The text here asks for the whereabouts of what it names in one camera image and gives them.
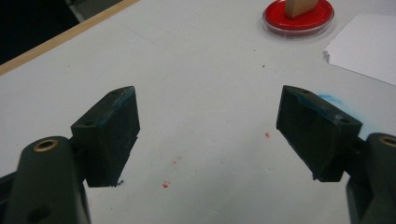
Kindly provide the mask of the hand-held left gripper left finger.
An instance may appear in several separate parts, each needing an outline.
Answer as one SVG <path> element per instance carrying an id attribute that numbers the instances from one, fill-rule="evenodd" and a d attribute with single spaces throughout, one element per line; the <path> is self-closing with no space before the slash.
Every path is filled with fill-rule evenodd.
<path id="1" fill-rule="evenodd" d="M 109 92 L 72 126 L 91 188 L 116 187 L 140 131 L 134 86 Z"/>

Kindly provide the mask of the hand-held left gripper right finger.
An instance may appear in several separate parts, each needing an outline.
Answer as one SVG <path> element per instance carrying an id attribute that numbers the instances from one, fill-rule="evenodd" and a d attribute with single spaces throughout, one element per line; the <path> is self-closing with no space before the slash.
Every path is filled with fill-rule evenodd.
<path id="1" fill-rule="evenodd" d="M 321 182 L 338 182 L 362 123 L 313 92 L 285 85 L 276 128 Z"/>

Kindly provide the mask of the round red ink pad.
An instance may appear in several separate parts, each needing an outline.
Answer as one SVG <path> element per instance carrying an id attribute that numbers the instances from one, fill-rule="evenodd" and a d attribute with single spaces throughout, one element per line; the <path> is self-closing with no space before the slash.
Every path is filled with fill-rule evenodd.
<path id="1" fill-rule="evenodd" d="M 328 29 L 334 17 L 334 9 L 328 0 L 318 0 L 316 7 L 294 19 L 285 14 L 286 0 L 275 0 L 263 12 L 264 27 L 272 34 L 284 37 L 318 35 Z"/>

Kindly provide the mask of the small wooden stamp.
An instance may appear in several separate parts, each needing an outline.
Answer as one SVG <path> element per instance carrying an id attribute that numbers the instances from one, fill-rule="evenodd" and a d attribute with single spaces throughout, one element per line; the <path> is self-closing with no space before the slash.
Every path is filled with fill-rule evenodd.
<path id="1" fill-rule="evenodd" d="M 285 14 L 288 19 L 294 20 L 310 11 L 312 11 L 318 0 L 286 0 Z"/>

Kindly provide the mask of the white paper sheet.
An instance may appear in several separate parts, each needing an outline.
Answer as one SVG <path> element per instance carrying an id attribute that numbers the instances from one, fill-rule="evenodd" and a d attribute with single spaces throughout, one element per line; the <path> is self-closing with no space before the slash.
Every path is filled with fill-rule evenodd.
<path id="1" fill-rule="evenodd" d="M 356 16 L 323 53 L 329 64 L 396 86 L 396 16 Z"/>

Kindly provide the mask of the large white table mat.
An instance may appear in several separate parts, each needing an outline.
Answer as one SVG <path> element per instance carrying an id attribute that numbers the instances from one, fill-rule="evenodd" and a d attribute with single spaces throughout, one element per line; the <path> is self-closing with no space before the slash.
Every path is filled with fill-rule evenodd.
<path id="1" fill-rule="evenodd" d="M 396 0 L 332 0 L 327 33 L 281 39 L 271 0 L 139 0 L 12 71 L 0 68 L 0 176 L 109 91 L 136 89 L 141 130 L 93 224 L 349 224 L 344 182 L 321 183 L 276 129 L 282 88 L 322 94 L 364 133 L 396 134 L 396 87 L 330 65 L 325 48 Z"/>

